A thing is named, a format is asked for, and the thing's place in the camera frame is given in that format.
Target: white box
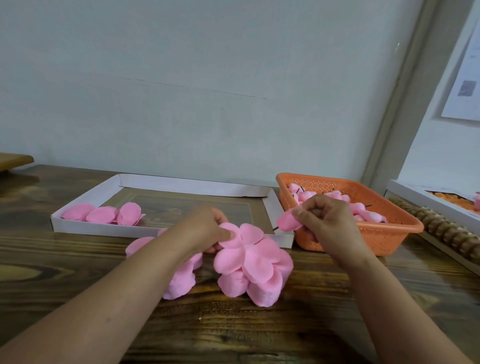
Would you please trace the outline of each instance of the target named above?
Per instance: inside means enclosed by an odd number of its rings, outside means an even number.
[[[427,191],[457,194],[467,200],[472,201],[473,196],[470,196],[469,194],[456,191],[449,187],[415,185],[397,180],[390,180],[387,185],[387,190],[418,206],[429,207],[453,222],[464,225],[472,233],[480,235],[480,215],[461,208],[455,204],[451,204],[450,202],[438,198]]]
[[[187,180],[183,178],[144,176],[139,174],[117,174],[108,180],[85,192],[80,197],[55,211],[50,219],[53,231],[70,234],[123,236],[129,238],[142,238],[144,236],[157,236],[159,228],[143,226],[122,226],[112,224],[94,224],[91,222],[65,220],[60,218],[65,210],[82,203],[91,203],[96,207],[101,206],[124,187],[177,192],[185,194],[202,194],[210,196],[229,197],[262,197],[265,209],[272,224],[276,227],[276,221],[283,213],[283,208],[270,187],[251,186],[246,184],[224,183]],[[294,235],[279,229],[275,234],[267,234],[281,248],[291,248]]]

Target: perforated basket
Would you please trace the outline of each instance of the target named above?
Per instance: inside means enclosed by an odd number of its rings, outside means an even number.
[[[418,219],[361,183],[294,173],[280,173],[276,176],[276,180],[280,186],[280,203],[285,211],[298,206],[288,191],[287,185],[290,183],[296,183],[306,191],[316,191],[319,194],[339,190],[343,194],[348,194],[353,203],[362,202],[365,205],[371,205],[367,210],[384,215],[388,223],[358,221],[357,225],[376,256],[390,255],[409,233],[423,231],[423,224]],[[295,239],[303,249],[324,251],[319,243],[308,238],[305,228],[295,231]]]

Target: white wall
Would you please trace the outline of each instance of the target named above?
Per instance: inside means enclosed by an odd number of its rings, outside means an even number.
[[[400,180],[453,187],[467,194],[480,191],[480,122],[440,116],[479,18],[480,0],[475,0],[410,147]]]
[[[4,0],[0,149],[227,182],[357,180],[421,3]]]

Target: wooden table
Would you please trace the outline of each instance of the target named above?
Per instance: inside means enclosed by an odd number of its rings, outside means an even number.
[[[0,174],[0,344],[102,278],[129,238],[53,233],[49,216],[113,172],[35,166]],[[362,363],[376,355],[345,273],[323,253],[295,269],[271,308],[219,290],[212,257],[190,294],[162,301],[125,362]],[[382,261],[436,324],[480,362],[480,279],[414,235]]]

